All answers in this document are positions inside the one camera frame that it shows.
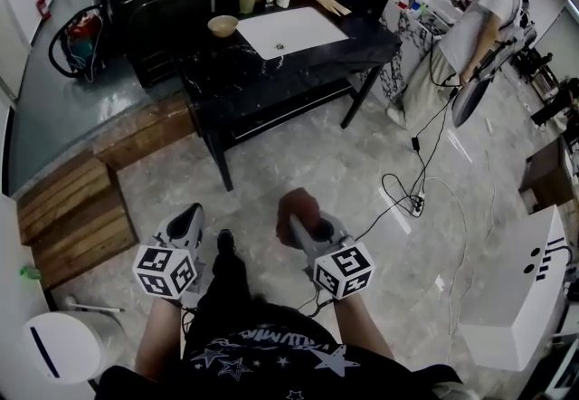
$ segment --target black marble table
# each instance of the black marble table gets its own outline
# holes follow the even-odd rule
[[[348,39],[264,61],[239,32],[216,38],[202,28],[184,33],[173,50],[176,68],[192,101],[197,131],[228,191],[233,190],[233,183],[225,161],[226,149],[350,94],[354,102],[342,121],[345,129],[382,67],[400,47],[392,33],[367,16],[338,18],[308,1],[290,8],[306,5],[316,7]],[[346,78],[366,71],[361,90],[355,92]]]

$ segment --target power strip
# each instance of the power strip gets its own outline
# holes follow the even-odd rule
[[[422,214],[422,210],[424,210],[424,197],[426,197],[426,194],[421,189],[420,193],[418,193],[417,197],[418,197],[418,199],[416,199],[414,201],[415,206],[414,206],[414,210],[413,210],[413,216],[415,216],[415,217],[419,217]]]

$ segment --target tile floor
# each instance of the tile floor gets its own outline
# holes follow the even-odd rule
[[[475,268],[473,292],[484,284],[479,276],[485,274],[481,272],[485,263],[499,252],[501,226],[527,214],[517,191],[526,157],[555,137],[550,130],[533,129],[523,103],[536,110],[538,99],[527,86],[517,84],[509,67],[506,74],[497,77],[463,127],[455,129],[447,121],[428,168],[428,177],[446,182],[460,206],[441,181],[428,180],[423,216],[407,219],[410,234],[392,214],[386,214],[364,238],[377,265],[364,298],[397,359],[410,369],[450,360],[481,396],[498,398],[516,397],[532,367],[521,374],[476,367],[459,331],[449,353],[449,290],[456,274],[451,296],[454,327],[460,297]],[[343,131],[339,122],[348,99],[331,102],[228,151],[235,185],[231,193],[223,188],[199,138],[185,138],[123,170],[120,183],[141,241],[167,214],[200,202],[207,216],[200,254],[207,263],[215,256],[216,234],[230,228],[247,262],[253,291],[274,303],[295,307],[309,300],[313,288],[301,272],[304,255],[281,246],[275,236],[280,197],[294,187],[306,187],[323,209],[340,217],[357,236],[386,208],[378,193],[382,174],[396,173],[409,186],[421,170],[412,152],[411,134],[392,124],[375,100],[368,99]],[[425,121],[433,112],[428,112]],[[491,122],[492,135],[485,118]],[[440,125],[437,119],[422,134],[424,155],[430,155]],[[451,144],[449,130],[469,157]],[[390,186],[393,179],[385,182]],[[389,192],[399,195],[395,188]],[[486,241],[492,224],[495,227]],[[73,293],[80,302],[125,308],[120,321],[128,334],[129,350],[121,362],[128,366],[151,303],[131,273],[135,253],[133,248],[53,293],[57,302]],[[463,254],[464,263],[457,271]],[[443,289],[435,284],[439,276]],[[205,278],[206,286],[209,273]],[[304,310],[310,313],[313,305]],[[337,335],[331,308],[324,309],[317,320]]]
[[[143,89],[125,57],[113,59],[93,83],[60,75],[48,59],[56,32],[90,0],[53,0],[28,58],[14,114],[8,160],[8,195],[76,142],[120,113],[180,89],[177,77]],[[60,46],[56,61],[66,68]]]

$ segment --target table leg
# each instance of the table leg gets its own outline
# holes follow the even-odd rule
[[[362,106],[362,102],[364,102],[365,97],[368,95],[368,93],[372,89],[372,86],[374,85],[374,82],[376,81],[376,79],[380,75],[380,71],[382,70],[383,67],[384,67],[384,65],[376,65],[374,68],[372,68],[370,70],[370,73],[368,74],[368,77],[365,79],[364,84],[362,85],[362,88],[357,93],[356,97],[354,98],[354,103],[352,104],[352,107],[347,112],[346,117],[342,121],[341,126],[343,129],[346,129],[348,127],[348,125],[351,123],[352,119],[354,118],[354,116],[356,115],[356,113],[358,112],[360,107]]]
[[[227,189],[228,192],[233,191],[232,177],[229,174],[229,168],[227,166],[227,161],[225,160],[225,153],[223,152],[219,132],[214,129],[206,130],[204,133],[204,139],[205,143],[209,146],[211,155],[214,157],[217,168],[219,168],[219,173],[221,173],[221,178],[225,184],[225,189]]]

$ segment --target white t-shirt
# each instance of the white t-shirt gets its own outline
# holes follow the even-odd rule
[[[461,73],[469,63],[489,12],[496,14],[501,26],[504,26],[517,17],[520,6],[520,0],[474,0],[439,42],[444,57],[454,71]]]

